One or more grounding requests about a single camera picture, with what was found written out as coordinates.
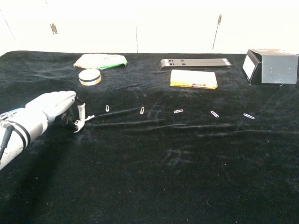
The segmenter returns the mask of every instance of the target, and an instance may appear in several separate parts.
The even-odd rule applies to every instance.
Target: black tablecloth
[[[74,90],[95,115],[79,133],[50,125],[0,171],[0,223],[298,222],[296,85],[249,85],[245,55],[123,54],[126,67],[83,86],[81,55],[0,57],[0,113]],[[164,58],[233,66],[212,70],[216,90],[170,87]]]

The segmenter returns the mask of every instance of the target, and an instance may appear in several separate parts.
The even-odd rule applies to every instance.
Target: black box
[[[298,55],[279,49],[249,49],[242,67],[249,84],[296,84]]]

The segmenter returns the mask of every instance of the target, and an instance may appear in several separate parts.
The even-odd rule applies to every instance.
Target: silver paper clip
[[[144,112],[144,107],[141,108],[140,114],[143,114],[143,112]]]
[[[244,115],[245,117],[248,117],[248,118],[251,118],[251,119],[255,119],[255,117],[252,117],[252,116],[249,115],[249,114],[244,113],[243,115]]]
[[[218,118],[218,117],[219,117],[219,115],[218,115],[218,114],[216,114],[214,111],[211,111],[211,114],[213,114],[213,115],[214,115],[214,117],[216,117],[216,118]]]
[[[175,111],[173,111],[174,113],[181,113],[181,112],[183,112],[184,110],[183,109],[180,109],[180,110],[175,110]]]

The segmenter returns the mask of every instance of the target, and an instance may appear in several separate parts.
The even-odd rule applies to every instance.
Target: yellow notepad
[[[209,71],[172,70],[170,86],[216,89],[216,75]]]

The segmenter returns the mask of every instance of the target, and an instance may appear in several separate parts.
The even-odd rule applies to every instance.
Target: robotic hand
[[[73,122],[73,116],[68,114],[69,108],[76,104],[79,120]],[[25,105],[0,115],[0,170],[13,158],[22,152],[30,142],[43,134],[48,124],[53,123],[61,115],[63,126],[79,132],[86,121],[85,103],[74,91],[45,93]]]

